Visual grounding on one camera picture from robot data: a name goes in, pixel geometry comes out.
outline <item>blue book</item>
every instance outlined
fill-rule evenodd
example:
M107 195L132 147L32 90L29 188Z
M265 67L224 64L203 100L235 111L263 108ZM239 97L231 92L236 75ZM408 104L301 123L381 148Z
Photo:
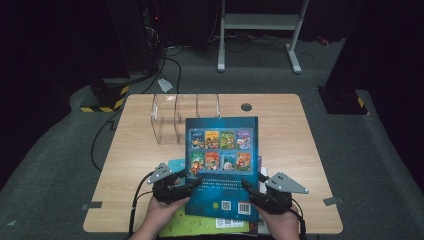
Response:
M241 179L258 186L258 118L187 118L185 148L186 182L202 178L185 213L257 222Z

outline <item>wooden table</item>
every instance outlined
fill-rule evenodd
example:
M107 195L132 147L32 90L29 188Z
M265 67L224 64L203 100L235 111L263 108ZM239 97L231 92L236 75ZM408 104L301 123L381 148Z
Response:
M154 95L128 97L92 202L101 208L88 210L87 232L127 232L132 200L140 180L161 162L184 157L184 145L159 145L151 125ZM294 94L219 94L222 117L259 117L259 155L269 176L282 171L309 189L293 194L304 212L309 234L337 234L343 229L300 99ZM250 112L241 109L252 105ZM140 193L151 191L145 183ZM139 199L134 229L144 219L151 195Z

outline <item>yellow and black hazard tape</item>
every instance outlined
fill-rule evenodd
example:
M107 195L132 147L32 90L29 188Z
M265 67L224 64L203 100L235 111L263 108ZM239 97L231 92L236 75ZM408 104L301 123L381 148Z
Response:
M122 88L119 97L116 99L113 106L80 106L82 112L114 112L118 111L124 103L125 95L128 92L129 86Z

